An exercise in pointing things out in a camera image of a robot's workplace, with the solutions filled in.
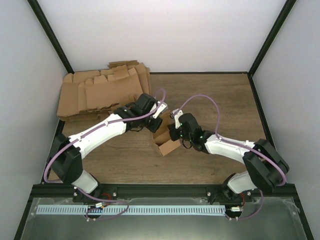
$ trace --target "cardboard stack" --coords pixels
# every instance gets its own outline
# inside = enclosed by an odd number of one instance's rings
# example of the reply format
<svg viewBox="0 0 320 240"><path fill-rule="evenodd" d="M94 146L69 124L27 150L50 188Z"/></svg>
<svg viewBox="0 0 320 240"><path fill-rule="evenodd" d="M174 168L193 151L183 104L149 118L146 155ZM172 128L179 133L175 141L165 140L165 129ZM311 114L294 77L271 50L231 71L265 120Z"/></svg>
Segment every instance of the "cardboard stack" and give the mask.
<svg viewBox="0 0 320 240"><path fill-rule="evenodd" d="M142 93L151 95L150 70L136 60L110 62L109 69L67 74L62 82L57 115L62 121L108 117L118 107L135 102ZM151 134L152 146L165 156L180 141L171 141L170 113L161 116L162 124Z"/></svg>

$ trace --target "white wall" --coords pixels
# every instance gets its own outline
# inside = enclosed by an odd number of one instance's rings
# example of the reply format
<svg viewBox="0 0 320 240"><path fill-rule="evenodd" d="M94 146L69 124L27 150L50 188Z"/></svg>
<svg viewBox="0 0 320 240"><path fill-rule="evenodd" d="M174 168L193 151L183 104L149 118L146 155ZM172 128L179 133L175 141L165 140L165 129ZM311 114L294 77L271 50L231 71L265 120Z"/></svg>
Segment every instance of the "white wall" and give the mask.
<svg viewBox="0 0 320 240"><path fill-rule="evenodd" d="M297 1L254 83L276 148L288 162L315 239L320 239L320 1Z"/></svg>
<svg viewBox="0 0 320 240"><path fill-rule="evenodd" d="M66 70L26 0L0 8L0 239L13 239L40 183Z"/></svg>
<svg viewBox="0 0 320 240"><path fill-rule="evenodd" d="M75 71L248 71L285 0L39 0Z"/></svg>

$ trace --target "white slotted strip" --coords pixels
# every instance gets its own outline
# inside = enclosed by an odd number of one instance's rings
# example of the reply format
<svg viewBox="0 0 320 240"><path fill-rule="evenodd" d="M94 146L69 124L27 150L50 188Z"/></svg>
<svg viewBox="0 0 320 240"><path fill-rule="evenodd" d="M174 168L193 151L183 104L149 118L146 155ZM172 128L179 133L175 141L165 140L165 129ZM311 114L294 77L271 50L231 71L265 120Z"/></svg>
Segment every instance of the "white slotted strip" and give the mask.
<svg viewBox="0 0 320 240"><path fill-rule="evenodd" d="M89 215L115 215L125 210L123 205L110 205L95 209ZM37 215L83 215L88 211L86 205L38 205ZM131 205L123 215L201 215L224 216L224 205Z"/></svg>

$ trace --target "small cardboard box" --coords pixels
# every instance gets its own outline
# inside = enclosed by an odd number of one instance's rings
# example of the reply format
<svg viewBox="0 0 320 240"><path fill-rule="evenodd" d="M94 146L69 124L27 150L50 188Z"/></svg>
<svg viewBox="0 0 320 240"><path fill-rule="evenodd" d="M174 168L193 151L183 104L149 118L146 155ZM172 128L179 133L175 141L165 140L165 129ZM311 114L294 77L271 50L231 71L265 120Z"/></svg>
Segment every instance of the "small cardboard box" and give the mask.
<svg viewBox="0 0 320 240"><path fill-rule="evenodd" d="M170 124L170 111L164 112L161 116L162 124L155 133L151 133L151 144L161 156L165 156L178 148L181 143L179 140L172 141L169 134L168 125Z"/></svg>
<svg viewBox="0 0 320 240"><path fill-rule="evenodd" d="M62 82L57 115L62 121L105 115L142 93L151 94L150 71L136 60L110 62L111 69L67 74Z"/></svg>

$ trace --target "metal grille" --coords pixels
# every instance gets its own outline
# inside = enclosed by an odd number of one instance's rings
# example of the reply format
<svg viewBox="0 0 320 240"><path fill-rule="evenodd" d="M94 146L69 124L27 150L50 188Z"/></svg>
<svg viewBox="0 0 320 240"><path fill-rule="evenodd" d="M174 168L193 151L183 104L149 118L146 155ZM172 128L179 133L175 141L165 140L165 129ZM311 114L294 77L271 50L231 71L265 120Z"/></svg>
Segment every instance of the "metal grille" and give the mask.
<svg viewBox="0 0 320 240"><path fill-rule="evenodd" d="M103 209L94 209L89 215L115 215L126 209L123 205L110 205ZM86 205L38 205L37 215L84 215L88 211ZM224 216L224 205L131 205L123 215L202 215Z"/></svg>

